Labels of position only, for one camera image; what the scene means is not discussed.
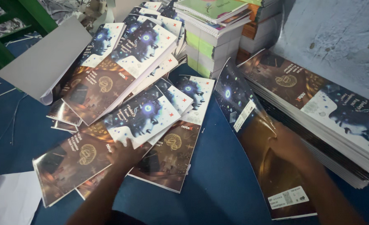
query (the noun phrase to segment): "floor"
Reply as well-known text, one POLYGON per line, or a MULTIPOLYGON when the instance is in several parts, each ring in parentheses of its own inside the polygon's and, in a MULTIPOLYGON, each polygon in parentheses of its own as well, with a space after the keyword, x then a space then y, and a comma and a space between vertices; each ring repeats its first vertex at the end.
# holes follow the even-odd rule
MULTIPOLYGON (((8 45, 19 55, 37 39, 8 45)), ((172 72, 196 75, 186 64, 172 72)), ((0 94, 13 86, 0 78, 0 94)), ((0 136, 6 130, 24 93, 13 90, 0 96, 0 136)), ((0 174, 33 170, 32 158, 70 136, 51 129, 49 107, 30 96, 17 110, 12 143, 10 127, 0 139, 0 174)), ((317 217, 271 221, 254 172, 241 145, 212 98, 191 161, 182 193, 176 194, 132 177, 125 178, 114 209, 143 222, 156 224, 318 224, 317 217)), ((338 187, 369 223, 369 186, 356 190, 330 173, 338 187)), ((45 209, 39 204, 33 225, 63 224, 83 202, 72 192, 45 209)))

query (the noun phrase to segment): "white sticker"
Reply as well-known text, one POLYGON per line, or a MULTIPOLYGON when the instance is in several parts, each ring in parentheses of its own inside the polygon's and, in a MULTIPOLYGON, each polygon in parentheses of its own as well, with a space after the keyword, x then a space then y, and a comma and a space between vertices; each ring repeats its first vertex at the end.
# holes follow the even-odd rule
POLYGON ((288 205, 294 205, 309 201, 301 186, 292 188, 288 191, 283 191, 280 194, 268 198, 272 209, 282 208, 288 205))
POLYGON ((241 114, 238 116, 237 121, 234 123, 233 127, 236 132, 238 132, 243 125, 244 121, 246 121, 247 117, 251 114, 252 110, 255 109, 255 103, 250 100, 246 107, 244 107, 241 114))

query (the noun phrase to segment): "hand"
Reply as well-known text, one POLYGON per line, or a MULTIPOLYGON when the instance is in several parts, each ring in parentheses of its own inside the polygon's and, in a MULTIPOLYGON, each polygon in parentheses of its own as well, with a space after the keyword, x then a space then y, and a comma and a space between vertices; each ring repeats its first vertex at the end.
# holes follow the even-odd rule
POLYGON ((132 141, 129 138, 126 138, 126 142, 127 146, 125 147, 122 142, 117 141, 114 148, 111 148, 112 154, 107 157, 112 164, 131 169, 143 158, 146 149, 142 147, 133 149, 132 141))
POLYGON ((292 163, 301 171, 319 165, 296 133, 280 122, 276 122, 274 126, 276 138, 269 139, 269 146, 276 156, 292 163))

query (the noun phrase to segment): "spiral notebook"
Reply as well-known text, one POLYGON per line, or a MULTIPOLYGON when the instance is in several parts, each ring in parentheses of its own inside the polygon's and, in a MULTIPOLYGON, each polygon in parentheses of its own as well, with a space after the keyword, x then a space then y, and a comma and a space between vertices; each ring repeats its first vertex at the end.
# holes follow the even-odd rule
POLYGON ((237 0, 181 0, 174 3, 176 10, 195 15, 212 24, 222 22, 247 7, 247 3, 237 0))

